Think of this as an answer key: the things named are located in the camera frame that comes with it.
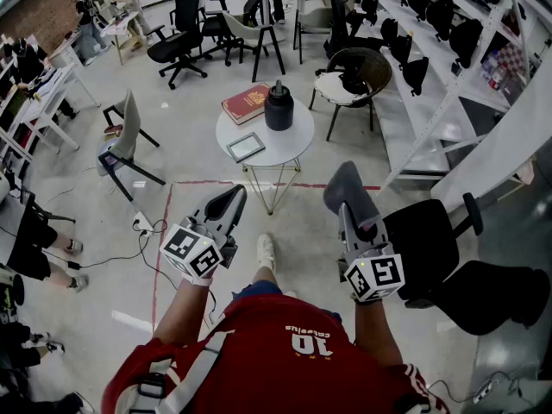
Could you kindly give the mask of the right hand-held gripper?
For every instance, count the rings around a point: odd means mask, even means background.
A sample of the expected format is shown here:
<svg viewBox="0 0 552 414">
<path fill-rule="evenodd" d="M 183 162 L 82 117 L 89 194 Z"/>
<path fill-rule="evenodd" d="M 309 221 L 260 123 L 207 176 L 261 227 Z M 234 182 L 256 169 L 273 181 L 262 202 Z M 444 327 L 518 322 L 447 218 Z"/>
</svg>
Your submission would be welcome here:
<svg viewBox="0 0 552 414">
<path fill-rule="evenodd" d="M 344 231 L 344 260 L 342 273 L 358 303 L 371 303 L 397 292 L 405 285 L 405 273 L 400 254 L 389 241 L 384 224 L 374 224 L 376 235 L 362 241 L 355 233 L 357 225 L 347 203 L 338 210 L 340 231 Z"/>
</svg>

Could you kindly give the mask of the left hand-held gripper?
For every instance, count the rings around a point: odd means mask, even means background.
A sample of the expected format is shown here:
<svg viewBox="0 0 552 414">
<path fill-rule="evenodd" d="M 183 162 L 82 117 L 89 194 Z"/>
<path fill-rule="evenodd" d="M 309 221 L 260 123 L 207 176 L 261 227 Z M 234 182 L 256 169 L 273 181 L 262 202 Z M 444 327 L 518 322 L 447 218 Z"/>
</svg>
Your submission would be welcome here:
<svg viewBox="0 0 552 414">
<path fill-rule="evenodd" d="M 240 184 L 212 192 L 193 213 L 201 223 L 185 219 L 185 225 L 174 224 L 160 244 L 160 253 L 185 279 L 210 279 L 217 267 L 229 268 L 237 251 L 230 233 L 240 222 L 247 199 Z"/>
</svg>

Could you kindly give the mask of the grey cloth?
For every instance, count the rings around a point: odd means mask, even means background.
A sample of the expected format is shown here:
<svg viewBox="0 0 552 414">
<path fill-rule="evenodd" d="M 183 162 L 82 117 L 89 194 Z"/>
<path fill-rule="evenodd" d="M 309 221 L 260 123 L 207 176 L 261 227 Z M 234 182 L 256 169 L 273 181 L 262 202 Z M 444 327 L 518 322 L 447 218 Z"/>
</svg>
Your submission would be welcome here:
<svg viewBox="0 0 552 414">
<path fill-rule="evenodd" d="M 325 206 L 336 216 L 342 204 L 349 208 L 358 229 L 368 231 L 380 220 L 380 212 L 364 188 L 356 164 L 343 162 L 323 192 Z"/>
</svg>

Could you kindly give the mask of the black vase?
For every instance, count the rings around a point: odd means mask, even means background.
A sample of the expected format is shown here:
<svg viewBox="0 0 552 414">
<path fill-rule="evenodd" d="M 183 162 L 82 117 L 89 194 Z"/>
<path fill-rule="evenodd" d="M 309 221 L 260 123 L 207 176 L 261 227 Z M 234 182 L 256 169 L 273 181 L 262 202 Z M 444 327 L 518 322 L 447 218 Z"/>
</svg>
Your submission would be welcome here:
<svg viewBox="0 0 552 414">
<path fill-rule="evenodd" d="M 265 121 L 273 131 L 284 131 L 292 126 L 294 100 L 287 86 L 277 80 L 265 98 Z"/>
</svg>

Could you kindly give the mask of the person's left forearm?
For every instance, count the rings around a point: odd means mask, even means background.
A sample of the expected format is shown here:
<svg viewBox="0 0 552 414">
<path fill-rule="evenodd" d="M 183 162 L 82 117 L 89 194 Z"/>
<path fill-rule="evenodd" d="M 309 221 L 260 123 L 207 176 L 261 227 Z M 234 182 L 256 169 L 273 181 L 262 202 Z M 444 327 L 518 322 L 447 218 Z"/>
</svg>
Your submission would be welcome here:
<svg viewBox="0 0 552 414">
<path fill-rule="evenodd" d="M 183 279 L 165 315 L 154 331 L 153 339 L 164 344 L 196 343 L 202 326 L 207 297 L 207 286 L 194 285 Z"/>
</svg>

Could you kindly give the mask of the person's right forearm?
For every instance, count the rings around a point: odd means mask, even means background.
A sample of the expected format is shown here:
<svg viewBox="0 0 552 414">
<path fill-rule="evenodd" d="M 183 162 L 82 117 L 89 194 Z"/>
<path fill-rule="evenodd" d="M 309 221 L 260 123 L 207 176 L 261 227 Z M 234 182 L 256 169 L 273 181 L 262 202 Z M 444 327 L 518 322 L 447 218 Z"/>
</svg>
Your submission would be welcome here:
<svg viewBox="0 0 552 414">
<path fill-rule="evenodd" d="M 404 363 L 381 300 L 355 305 L 354 331 L 356 346 L 370 354 L 382 367 Z"/>
</svg>

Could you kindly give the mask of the person's white left shoe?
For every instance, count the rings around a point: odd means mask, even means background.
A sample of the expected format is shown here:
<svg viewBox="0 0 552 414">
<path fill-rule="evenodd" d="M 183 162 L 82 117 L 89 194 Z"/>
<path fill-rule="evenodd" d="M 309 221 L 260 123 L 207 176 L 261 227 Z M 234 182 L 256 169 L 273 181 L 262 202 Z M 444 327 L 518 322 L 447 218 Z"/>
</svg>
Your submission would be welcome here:
<svg viewBox="0 0 552 414">
<path fill-rule="evenodd" d="M 259 267 L 266 267 L 272 273 L 276 268 L 276 255 L 273 239 L 269 234 L 262 234 L 257 241 L 257 261 Z"/>
</svg>

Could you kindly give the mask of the white power strip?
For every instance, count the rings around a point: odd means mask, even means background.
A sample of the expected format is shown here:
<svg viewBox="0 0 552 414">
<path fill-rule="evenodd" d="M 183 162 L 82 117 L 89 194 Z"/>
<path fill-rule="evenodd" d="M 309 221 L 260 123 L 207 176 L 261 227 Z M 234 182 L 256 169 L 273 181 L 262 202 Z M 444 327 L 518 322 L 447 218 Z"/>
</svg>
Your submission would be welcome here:
<svg viewBox="0 0 552 414">
<path fill-rule="evenodd" d="M 152 224 L 148 221 L 148 219 L 141 211 L 139 211 L 135 215 L 132 229 L 138 232 L 140 235 L 144 235 L 146 237 L 150 237 L 154 232 Z"/>
</svg>

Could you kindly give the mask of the person's blue shorts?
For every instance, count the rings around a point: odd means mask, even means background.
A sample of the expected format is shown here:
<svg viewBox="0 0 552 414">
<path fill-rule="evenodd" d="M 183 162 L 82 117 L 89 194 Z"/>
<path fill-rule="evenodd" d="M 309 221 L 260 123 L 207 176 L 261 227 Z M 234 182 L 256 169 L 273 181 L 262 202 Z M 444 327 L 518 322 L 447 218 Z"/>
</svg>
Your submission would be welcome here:
<svg viewBox="0 0 552 414">
<path fill-rule="evenodd" d="M 232 292 L 232 301 L 235 302 L 242 298 L 262 296 L 268 294 L 283 295 L 283 292 L 277 284 L 262 279 L 244 287 L 240 292 Z"/>
</svg>

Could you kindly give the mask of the round white side table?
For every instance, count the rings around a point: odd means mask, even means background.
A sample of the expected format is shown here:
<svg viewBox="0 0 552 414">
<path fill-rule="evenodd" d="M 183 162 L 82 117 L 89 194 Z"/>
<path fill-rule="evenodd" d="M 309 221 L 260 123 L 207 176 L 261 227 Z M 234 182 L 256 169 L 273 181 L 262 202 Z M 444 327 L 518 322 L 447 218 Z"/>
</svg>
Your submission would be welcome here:
<svg viewBox="0 0 552 414">
<path fill-rule="evenodd" d="M 216 122 L 216 139 L 226 154 L 230 154 L 230 143 L 246 135 L 255 134 L 265 146 L 264 150 L 240 162 L 238 166 L 269 216 L 301 172 L 299 157 L 311 144 L 314 131 L 313 116 L 298 99 L 294 100 L 292 125 L 285 131 L 271 130 L 264 116 L 237 125 L 223 111 Z"/>
</svg>

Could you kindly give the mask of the red book with gold ornament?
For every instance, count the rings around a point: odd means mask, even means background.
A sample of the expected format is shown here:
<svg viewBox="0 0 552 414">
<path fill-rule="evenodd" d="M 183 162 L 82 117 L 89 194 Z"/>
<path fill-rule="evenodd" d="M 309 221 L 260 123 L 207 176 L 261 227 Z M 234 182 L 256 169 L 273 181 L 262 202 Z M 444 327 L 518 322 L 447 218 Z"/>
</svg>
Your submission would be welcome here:
<svg viewBox="0 0 552 414">
<path fill-rule="evenodd" d="M 266 83 L 256 85 L 231 98 L 222 101 L 223 111 L 236 125 L 261 115 L 265 111 L 265 100 L 270 86 Z"/>
</svg>

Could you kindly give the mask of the beige chair with black legs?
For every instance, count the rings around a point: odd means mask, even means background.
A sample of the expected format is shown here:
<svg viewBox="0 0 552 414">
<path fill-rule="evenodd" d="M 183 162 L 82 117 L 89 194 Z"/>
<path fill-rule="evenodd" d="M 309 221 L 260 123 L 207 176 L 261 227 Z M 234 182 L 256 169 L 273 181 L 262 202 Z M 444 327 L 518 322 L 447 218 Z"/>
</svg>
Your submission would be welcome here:
<svg viewBox="0 0 552 414">
<path fill-rule="evenodd" d="M 237 39 L 240 48 L 240 62 L 242 62 L 243 51 L 246 48 L 254 53 L 254 68 L 251 78 L 253 83 L 256 82 L 260 56 L 270 45 L 273 46 L 281 74 L 285 75 L 285 65 L 279 48 L 279 44 L 284 40 L 284 37 L 273 25 L 246 26 L 228 11 L 223 12 L 223 17 L 231 34 Z"/>
<path fill-rule="evenodd" d="M 146 179 L 152 180 L 158 185 L 165 185 L 165 180 L 160 179 L 159 177 L 153 175 L 152 173 L 135 164 L 135 149 L 139 135 L 145 138 L 154 147 L 159 147 L 160 144 L 141 128 L 141 116 L 132 90 L 127 89 L 124 99 L 104 109 L 103 115 L 108 124 L 108 127 L 117 124 L 123 125 L 123 130 L 121 135 L 118 137 L 117 144 L 112 146 L 110 148 L 110 151 L 100 156 L 101 160 L 105 156 L 109 155 L 115 157 L 119 161 L 120 166 L 116 171 L 108 167 L 104 161 L 103 164 L 105 166 L 105 169 L 108 171 L 107 176 L 112 179 L 112 181 L 115 183 L 116 187 L 120 190 L 123 196 L 130 203 L 133 203 L 133 196 L 116 175 L 116 172 L 123 167 L 131 169 L 135 173 L 142 175 Z"/>
<path fill-rule="evenodd" d="M 320 7 L 309 12 L 296 12 L 293 49 L 299 51 L 299 63 L 303 64 L 302 35 L 328 35 L 333 22 L 332 8 Z"/>
</svg>

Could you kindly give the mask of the white purple floor device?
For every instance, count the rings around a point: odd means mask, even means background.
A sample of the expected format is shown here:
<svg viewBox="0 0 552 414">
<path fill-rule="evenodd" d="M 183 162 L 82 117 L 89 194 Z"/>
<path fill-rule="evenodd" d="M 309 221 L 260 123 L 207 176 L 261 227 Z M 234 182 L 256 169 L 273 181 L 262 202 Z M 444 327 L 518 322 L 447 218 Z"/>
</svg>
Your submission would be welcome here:
<svg viewBox="0 0 552 414">
<path fill-rule="evenodd" d="M 118 142 L 118 138 L 114 137 L 108 141 L 101 141 L 98 144 L 96 164 L 97 164 L 97 173 L 100 177 L 108 175 L 108 171 L 105 169 L 103 161 L 108 167 L 112 168 L 114 171 L 116 171 L 120 166 L 119 161 L 113 156 L 108 155 L 108 156 L 105 156 L 102 160 L 100 159 L 100 156 L 110 151 L 110 148 L 116 145 L 117 142 Z"/>
</svg>

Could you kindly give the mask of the white seat cushion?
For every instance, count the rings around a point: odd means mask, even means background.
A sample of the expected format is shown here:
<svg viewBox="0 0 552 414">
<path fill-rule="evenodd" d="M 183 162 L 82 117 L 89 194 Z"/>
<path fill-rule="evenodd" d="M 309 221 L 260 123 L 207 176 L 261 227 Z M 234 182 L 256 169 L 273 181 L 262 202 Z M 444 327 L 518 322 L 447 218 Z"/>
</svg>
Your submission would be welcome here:
<svg viewBox="0 0 552 414">
<path fill-rule="evenodd" d="M 368 94 L 354 94 L 342 84 L 342 72 L 322 72 L 314 80 L 314 88 L 327 101 L 340 106 L 353 106 L 368 98 Z"/>
</svg>

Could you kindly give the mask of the white shelving rack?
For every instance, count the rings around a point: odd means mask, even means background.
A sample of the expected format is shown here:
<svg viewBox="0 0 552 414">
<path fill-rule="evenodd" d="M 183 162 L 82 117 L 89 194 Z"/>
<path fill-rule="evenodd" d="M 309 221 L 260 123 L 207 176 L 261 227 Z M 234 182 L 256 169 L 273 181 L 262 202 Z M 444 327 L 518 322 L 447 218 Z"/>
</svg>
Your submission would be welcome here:
<svg viewBox="0 0 552 414">
<path fill-rule="evenodd" d="M 443 90 L 433 79 L 426 92 L 413 97 L 392 56 L 392 77 L 374 99 L 391 167 L 389 181 L 437 181 L 450 170 L 449 153 L 477 146 L 483 135 L 474 128 L 477 113 L 505 114 L 518 100 L 540 60 L 530 41 L 545 33 L 552 45 L 552 0 L 467 0 L 484 17 L 482 49 L 476 67 Z M 508 42 L 524 53 L 525 75 L 511 74 L 498 63 L 498 52 Z"/>
</svg>

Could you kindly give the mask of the dark wicker chair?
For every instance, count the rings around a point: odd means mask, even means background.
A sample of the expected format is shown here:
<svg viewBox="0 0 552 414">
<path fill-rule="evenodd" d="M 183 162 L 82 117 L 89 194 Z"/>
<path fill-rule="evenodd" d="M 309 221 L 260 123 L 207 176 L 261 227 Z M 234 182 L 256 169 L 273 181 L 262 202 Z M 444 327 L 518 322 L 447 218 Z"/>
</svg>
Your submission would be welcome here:
<svg viewBox="0 0 552 414">
<path fill-rule="evenodd" d="M 353 106 L 340 106 L 335 105 L 334 113 L 331 119 L 328 133 L 326 135 L 326 141 L 329 141 L 333 128 L 336 123 L 337 115 L 341 108 L 359 109 L 368 106 L 369 107 L 369 127 L 373 131 L 373 98 L 383 91 L 392 77 L 392 68 L 389 61 L 380 52 L 376 52 L 369 48 L 364 47 L 351 47 L 345 48 L 340 52 L 337 52 L 329 61 L 326 68 L 316 72 L 316 77 L 322 72 L 343 72 L 343 69 L 347 66 L 365 66 L 364 78 L 370 85 L 371 92 L 368 94 L 368 98 L 360 103 L 356 103 Z M 309 110 L 312 110 L 316 95 L 320 95 L 313 88 L 312 97 L 309 105 Z"/>
</svg>

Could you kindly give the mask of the row of black bags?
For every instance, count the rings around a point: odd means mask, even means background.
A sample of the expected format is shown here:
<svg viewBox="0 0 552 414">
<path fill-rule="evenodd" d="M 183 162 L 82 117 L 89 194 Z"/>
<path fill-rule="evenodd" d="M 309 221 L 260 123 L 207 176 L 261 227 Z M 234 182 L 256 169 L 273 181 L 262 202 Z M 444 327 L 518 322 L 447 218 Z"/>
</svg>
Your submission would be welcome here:
<svg viewBox="0 0 552 414">
<path fill-rule="evenodd" d="M 372 0 L 370 32 L 392 56 L 413 97 L 434 80 L 443 90 L 476 67 L 484 17 L 467 0 Z"/>
</svg>

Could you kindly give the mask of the white body harness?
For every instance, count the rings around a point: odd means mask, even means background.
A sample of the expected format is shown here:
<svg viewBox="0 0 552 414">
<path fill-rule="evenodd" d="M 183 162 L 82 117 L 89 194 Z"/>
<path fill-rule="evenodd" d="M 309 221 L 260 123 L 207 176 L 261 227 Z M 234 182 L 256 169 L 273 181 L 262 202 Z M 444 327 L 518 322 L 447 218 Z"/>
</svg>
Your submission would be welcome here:
<svg viewBox="0 0 552 414">
<path fill-rule="evenodd" d="M 181 414 L 215 365 L 227 335 L 216 332 L 204 345 L 186 376 L 176 373 L 176 362 L 154 362 L 150 372 L 129 386 L 116 402 L 115 414 Z"/>
</svg>

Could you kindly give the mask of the person's red shirt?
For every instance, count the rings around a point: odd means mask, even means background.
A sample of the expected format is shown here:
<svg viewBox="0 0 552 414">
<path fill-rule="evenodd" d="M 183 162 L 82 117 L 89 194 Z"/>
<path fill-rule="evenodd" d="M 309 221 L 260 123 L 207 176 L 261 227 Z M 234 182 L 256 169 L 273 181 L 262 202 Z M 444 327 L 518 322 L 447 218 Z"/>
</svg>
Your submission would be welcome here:
<svg viewBox="0 0 552 414">
<path fill-rule="evenodd" d="M 382 367 L 328 312 L 286 295 L 231 303 L 202 341 L 138 346 L 107 385 L 102 414 L 154 362 L 176 362 L 183 379 L 216 332 L 227 335 L 215 365 L 181 414 L 449 414 L 411 364 Z"/>
</svg>

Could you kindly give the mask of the white board panel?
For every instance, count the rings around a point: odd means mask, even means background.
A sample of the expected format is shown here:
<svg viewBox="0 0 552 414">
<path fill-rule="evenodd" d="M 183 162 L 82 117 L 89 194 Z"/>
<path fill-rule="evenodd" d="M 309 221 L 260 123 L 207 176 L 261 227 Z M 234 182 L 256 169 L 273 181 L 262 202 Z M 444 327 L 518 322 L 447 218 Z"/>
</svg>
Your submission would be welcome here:
<svg viewBox="0 0 552 414">
<path fill-rule="evenodd" d="M 480 198 L 509 178 L 552 137 L 552 51 L 486 138 L 430 191 L 448 211 L 469 192 Z"/>
</svg>

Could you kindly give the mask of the white desk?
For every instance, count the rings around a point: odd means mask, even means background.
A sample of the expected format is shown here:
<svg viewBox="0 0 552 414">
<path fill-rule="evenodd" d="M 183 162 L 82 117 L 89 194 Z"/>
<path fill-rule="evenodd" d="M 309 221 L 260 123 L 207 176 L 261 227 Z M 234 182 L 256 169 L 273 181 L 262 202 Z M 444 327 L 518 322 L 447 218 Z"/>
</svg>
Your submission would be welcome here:
<svg viewBox="0 0 552 414">
<path fill-rule="evenodd" d="M 29 149 L 34 138 L 38 137 L 57 154 L 60 148 L 54 146 L 41 132 L 41 129 L 51 128 L 70 148 L 78 150 L 78 143 L 53 120 L 53 114 L 75 84 L 81 86 L 95 107 L 99 108 L 101 106 L 80 77 L 76 64 L 57 69 L 53 73 L 50 83 L 46 84 L 46 89 L 38 90 L 38 98 L 32 97 L 23 103 L 9 130 L 6 131 L 0 127 L 0 138 L 6 141 L 9 149 L 31 163 L 33 156 Z M 22 147 L 14 138 L 17 128 L 21 125 L 24 125 L 31 132 L 25 147 Z"/>
</svg>

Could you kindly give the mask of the light wooden table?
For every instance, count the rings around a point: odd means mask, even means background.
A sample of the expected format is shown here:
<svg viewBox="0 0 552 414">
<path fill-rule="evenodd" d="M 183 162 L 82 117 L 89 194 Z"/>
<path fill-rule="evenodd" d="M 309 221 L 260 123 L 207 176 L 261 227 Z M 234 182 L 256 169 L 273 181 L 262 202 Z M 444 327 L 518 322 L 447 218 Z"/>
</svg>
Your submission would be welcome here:
<svg viewBox="0 0 552 414">
<path fill-rule="evenodd" d="M 121 65 L 123 65 L 122 50 L 132 48 L 138 44 L 145 46 L 145 41 L 133 28 L 132 23 L 138 16 L 137 11 L 129 12 L 120 18 L 114 18 L 105 28 L 100 31 L 102 37 L 112 36 L 115 41 L 117 56 Z"/>
</svg>

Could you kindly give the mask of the grey power strip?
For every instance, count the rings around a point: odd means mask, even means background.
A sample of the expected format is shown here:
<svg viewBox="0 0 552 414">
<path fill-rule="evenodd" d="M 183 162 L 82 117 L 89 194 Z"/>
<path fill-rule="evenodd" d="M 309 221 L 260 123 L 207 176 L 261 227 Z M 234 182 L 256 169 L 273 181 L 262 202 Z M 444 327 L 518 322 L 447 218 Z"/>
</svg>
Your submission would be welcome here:
<svg viewBox="0 0 552 414">
<path fill-rule="evenodd" d="M 499 384 L 498 375 L 499 372 L 492 373 L 474 393 L 472 401 L 475 405 L 482 402 L 493 391 L 493 388 Z"/>
</svg>

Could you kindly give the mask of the red white checkered box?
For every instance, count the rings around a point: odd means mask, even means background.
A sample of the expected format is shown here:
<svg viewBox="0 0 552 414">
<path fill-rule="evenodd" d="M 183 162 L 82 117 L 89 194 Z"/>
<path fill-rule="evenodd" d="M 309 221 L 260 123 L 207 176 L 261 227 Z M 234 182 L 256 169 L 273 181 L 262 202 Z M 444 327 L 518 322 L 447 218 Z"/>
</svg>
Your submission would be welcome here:
<svg viewBox="0 0 552 414">
<path fill-rule="evenodd" d="M 525 75 L 524 53 L 513 43 L 508 42 L 498 52 L 498 63 L 506 67 L 511 74 Z"/>
</svg>

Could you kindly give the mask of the black picture frame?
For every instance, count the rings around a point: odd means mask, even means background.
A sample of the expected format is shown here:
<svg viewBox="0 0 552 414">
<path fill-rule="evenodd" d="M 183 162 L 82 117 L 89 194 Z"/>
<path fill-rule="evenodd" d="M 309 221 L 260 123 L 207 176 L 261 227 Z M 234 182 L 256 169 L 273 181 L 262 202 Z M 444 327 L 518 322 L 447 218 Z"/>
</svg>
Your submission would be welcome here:
<svg viewBox="0 0 552 414">
<path fill-rule="evenodd" d="M 236 163 L 242 163 L 256 154 L 263 152 L 266 146 L 255 132 L 251 132 L 227 144 L 226 148 L 229 155 Z"/>
</svg>

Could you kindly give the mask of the black drawstring pouch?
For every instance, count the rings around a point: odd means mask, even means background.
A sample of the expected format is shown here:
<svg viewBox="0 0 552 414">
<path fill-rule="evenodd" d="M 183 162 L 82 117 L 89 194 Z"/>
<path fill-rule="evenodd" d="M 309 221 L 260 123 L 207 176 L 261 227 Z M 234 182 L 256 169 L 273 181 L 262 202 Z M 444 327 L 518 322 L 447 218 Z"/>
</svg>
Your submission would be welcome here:
<svg viewBox="0 0 552 414">
<path fill-rule="evenodd" d="M 364 96 L 371 92 L 370 85 L 364 78 L 365 66 L 347 66 L 343 69 L 339 79 L 345 91 Z"/>
</svg>

